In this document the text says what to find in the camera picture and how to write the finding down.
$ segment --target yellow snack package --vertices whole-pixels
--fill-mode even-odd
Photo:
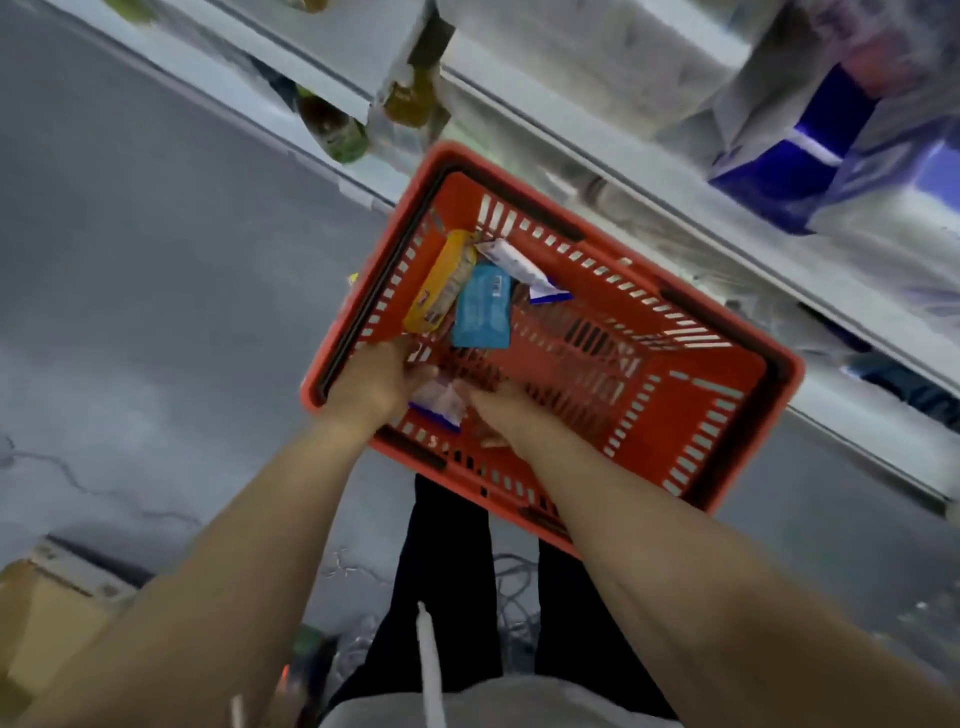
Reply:
[[[453,231],[446,237],[444,249],[433,264],[410,306],[403,327],[411,333],[430,333],[437,329],[470,280],[477,253],[472,232]]]

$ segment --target white drawstring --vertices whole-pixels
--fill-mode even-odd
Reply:
[[[433,633],[433,619],[423,602],[418,602],[417,644],[420,647],[420,676],[423,681],[423,712],[426,728],[446,728],[444,683],[440,673],[440,653]]]

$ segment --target person's left hand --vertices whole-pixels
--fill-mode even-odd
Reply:
[[[323,412],[356,425],[366,437],[406,411],[410,396],[437,376],[433,366],[411,367],[413,336],[368,344],[353,355],[330,388]]]

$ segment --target hand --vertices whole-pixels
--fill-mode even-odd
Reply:
[[[568,431],[553,414],[527,397],[523,387],[509,379],[496,392],[485,392],[461,379],[454,387],[493,430],[490,437],[481,441],[481,448],[509,446],[529,462],[538,448],[549,447],[558,429]]]
[[[406,359],[416,347],[412,336],[368,344],[353,355],[333,382],[323,412],[356,425],[367,438],[401,417],[410,396],[438,373],[437,367],[407,365]]]

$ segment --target person's right hand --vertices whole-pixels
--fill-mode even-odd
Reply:
[[[454,386],[495,431],[491,437],[484,438],[482,448],[509,446],[529,462],[538,444],[549,442],[551,430],[566,429],[552,413],[531,400],[519,384],[509,379],[500,384],[496,392],[485,392],[462,380]]]

